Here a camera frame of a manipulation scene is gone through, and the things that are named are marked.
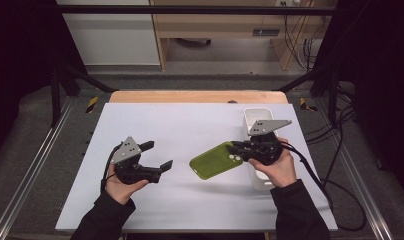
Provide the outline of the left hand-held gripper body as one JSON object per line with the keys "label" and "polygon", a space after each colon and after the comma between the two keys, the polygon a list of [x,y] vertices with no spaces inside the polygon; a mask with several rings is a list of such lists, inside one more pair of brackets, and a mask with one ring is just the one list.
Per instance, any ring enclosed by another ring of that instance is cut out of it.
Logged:
{"label": "left hand-held gripper body", "polygon": [[117,178],[124,184],[131,185],[141,180],[158,183],[161,176],[160,168],[144,167],[139,163],[143,152],[139,144],[128,136],[114,151],[111,163]]}

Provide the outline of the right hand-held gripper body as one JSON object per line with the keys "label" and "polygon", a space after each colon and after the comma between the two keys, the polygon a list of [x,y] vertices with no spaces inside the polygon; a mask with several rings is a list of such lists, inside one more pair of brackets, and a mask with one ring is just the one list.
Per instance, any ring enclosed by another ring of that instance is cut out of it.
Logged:
{"label": "right hand-held gripper body", "polygon": [[248,132],[249,139],[243,142],[242,158],[255,159],[265,166],[275,163],[283,151],[275,131],[291,123],[291,120],[256,120]]}

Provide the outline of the green phone case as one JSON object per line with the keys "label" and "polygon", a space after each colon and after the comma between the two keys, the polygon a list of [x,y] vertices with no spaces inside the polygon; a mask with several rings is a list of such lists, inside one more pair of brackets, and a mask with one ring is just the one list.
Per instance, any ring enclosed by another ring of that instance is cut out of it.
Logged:
{"label": "green phone case", "polygon": [[194,158],[189,162],[190,168],[201,179],[207,180],[243,163],[243,158],[229,152],[231,142],[224,142]]}

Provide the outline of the white plastic bin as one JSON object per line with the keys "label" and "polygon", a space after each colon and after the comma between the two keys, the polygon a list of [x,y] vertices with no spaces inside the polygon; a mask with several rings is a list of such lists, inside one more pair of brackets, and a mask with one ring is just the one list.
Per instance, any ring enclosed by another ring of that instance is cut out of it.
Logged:
{"label": "white plastic bin", "polygon": [[[272,120],[273,115],[267,108],[247,108],[243,115],[243,137],[249,139],[249,131],[257,120]],[[248,165],[250,182],[252,187],[258,191],[267,191],[274,187],[269,178],[262,172],[256,170],[251,164]]]}

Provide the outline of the person's right hand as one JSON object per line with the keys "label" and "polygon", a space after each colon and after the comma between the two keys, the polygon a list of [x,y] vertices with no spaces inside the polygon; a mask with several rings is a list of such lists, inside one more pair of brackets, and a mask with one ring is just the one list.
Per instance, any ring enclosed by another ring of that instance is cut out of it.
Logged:
{"label": "person's right hand", "polygon": [[271,165],[263,165],[256,159],[250,159],[249,163],[264,173],[275,187],[284,188],[297,181],[294,158],[287,149],[284,149],[279,159]]}

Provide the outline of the person's left hand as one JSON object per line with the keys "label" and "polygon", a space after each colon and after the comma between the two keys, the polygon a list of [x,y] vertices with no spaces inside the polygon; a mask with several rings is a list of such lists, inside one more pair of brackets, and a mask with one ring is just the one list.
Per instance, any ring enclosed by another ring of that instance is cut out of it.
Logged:
{"label": "person's left hand", "polygon": [[141,180],[131,185],[124,184],[115,175],[114,166],[110,165],[108,167],[105,190],[121,205],[125,205],[135,192],[141,190],[148,184],[148,180]]}

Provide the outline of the yellow black hazard tape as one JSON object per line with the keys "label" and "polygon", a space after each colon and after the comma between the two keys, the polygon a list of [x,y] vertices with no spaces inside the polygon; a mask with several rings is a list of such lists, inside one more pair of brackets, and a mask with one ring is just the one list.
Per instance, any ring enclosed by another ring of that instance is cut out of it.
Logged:
{"label": "yellow black hazard tape", "polygon": [[94,107],[95,107],[97,101],[98,101],[98,97],[97,97],[97,96],[92,97],[92,98],[90,99],[89,103],[88,103],[88,106],[87,106],[85,112],[86,112],[86,113],[91,113],[91,112],[93,111],[93,109],[94,109]]}
{"label": "yellow black hazard tape", "polygon": [[308,106],[305,98],[302,98],[302,97],[300,98],[300,108],[301,108],[301,110],[307,110],[307,111],[312,111],[312,112],[318,111],[317,107]]}

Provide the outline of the wooden table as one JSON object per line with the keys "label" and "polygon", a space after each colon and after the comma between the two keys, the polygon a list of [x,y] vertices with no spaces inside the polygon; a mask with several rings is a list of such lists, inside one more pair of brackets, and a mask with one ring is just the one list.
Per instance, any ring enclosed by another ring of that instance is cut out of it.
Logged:
{"label": "wooden table", "polygon": [[116,91],[110,103],[274,103],[287,104],[288,99],[280,91],[258,90],[142,90]]}

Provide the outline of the black metal stand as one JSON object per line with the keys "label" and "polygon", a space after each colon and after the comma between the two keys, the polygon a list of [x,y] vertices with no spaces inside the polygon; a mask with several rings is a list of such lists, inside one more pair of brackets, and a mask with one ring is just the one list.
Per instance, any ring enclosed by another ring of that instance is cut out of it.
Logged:
{"label": "black metal stand", "polygon": [[337,125],[337,87],[338,87],[338,68],[334,65],[324,64],[316,69],[298,77],[290,83],[276,88],[276,91],[283,93],[289,92],[293,88],[307,82],[313,81],[310,93],[313,97],[322,96],[325,91],[328,91],[328,120],[333,126]]}
{"label": "black metal stand", "polygon": [[81,88],[76,82],[77,79],[81,79],[105,93],[115,92],[114,88],[101,83],[100,81],[89,76],[87,73],[79,71],[72,66],[56,66],[50,76],[50,88],[52,98],[52,127],[58,124],[61,119],[60,87],[63,87],[68,96],[77,96],[81,91]]}

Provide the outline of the grey power strip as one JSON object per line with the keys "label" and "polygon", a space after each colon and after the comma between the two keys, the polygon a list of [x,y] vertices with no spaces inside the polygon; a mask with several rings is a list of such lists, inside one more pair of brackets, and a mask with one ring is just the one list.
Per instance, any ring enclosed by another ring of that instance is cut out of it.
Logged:
{"label": "grey power strip", "polygon": [[280,30],[277,28],[254,28],[252,35],[255,37],[275,37],[278,36]]}

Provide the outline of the white cabinet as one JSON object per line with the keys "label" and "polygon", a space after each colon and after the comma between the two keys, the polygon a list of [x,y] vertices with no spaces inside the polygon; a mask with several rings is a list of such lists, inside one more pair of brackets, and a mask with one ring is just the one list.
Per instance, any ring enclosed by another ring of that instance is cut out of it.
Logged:
{"label": "white cabinet", "polygon": [[64,14],[87,66],[159,65],[150,14]]}

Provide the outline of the wooden desk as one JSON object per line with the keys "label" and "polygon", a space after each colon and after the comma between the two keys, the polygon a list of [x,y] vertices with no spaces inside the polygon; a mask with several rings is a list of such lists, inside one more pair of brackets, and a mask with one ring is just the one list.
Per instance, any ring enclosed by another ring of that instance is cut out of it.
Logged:
{"label": "wooden desk", "polygon": [[[148,0],[158,5],[208,5],[242,7],[320,7],[324,0]],[[153,16],[161,60],[166,60],[164,42],[168,39],[196,38],[265,38],[275,51],[281,68],[287,71],[296,61],[305,39],[321,39],[328,28],[327,16],[280,15],[187,15],[155,14]],[[254,28],[277,28],[275,37],[255,37]]]}

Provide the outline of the black curtain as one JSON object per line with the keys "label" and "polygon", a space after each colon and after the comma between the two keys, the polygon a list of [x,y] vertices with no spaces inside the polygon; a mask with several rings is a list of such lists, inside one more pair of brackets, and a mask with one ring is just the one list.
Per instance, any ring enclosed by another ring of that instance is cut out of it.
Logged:
{"label": "black curtain", "polygon": [[0,149],[25,95],[50,84],[56,65],[84,71],[57,0],[0,0]]}
{"label": "black curtain", "polygon": [[337,0],[320,60],[343,34],[338,78],[355,86],[355,108],[385,168],[404,189],[404,0]]}

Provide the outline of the aluminium rail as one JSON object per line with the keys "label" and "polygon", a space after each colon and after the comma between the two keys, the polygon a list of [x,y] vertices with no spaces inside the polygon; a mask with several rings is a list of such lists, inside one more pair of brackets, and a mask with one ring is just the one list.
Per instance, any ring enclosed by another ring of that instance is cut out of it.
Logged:
{"label": "aluminium rail", "polygon": [[48,158],[56,140],[61,132],[66,119],[70,114],[71,107],[74,105],[75,99],[67,97],[62,108],[59,119],[55,121],[55,124],[50,127],[44,140],[39,146],[33,160],[27,167],[27,171],[24,173],[21,182],[18,184],[15,193],[10,198],[10,201],[3,214],[0,217],[0,240],[5,240],[8,233],[15,222],[21,208],[24,205],[46,159]]}
{"label": "aluminium rail", "polygon": [[350,153],[343,143],[343,138],[340,133],[332,137],[332,142],[341,157],[342,165],[357,197],[362,209],[365,211],[365,216],[377,240],[394,240],[393,235],[384,220],[371,192],[369,191],[366,182],[362,178],[360,172],[355,166]]}

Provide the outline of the black horizontal frame bar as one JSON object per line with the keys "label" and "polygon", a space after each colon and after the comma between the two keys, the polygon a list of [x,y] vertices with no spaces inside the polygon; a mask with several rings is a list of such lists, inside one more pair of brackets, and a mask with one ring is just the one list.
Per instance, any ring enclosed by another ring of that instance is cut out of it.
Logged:
{"label": "black horizontal frame bar", "polygon": [[57,5],[61,13],[74,14],[208,14],[208,15],[309,15],[330,16],[336,8],[310,7],[240,7],[184,5]]}

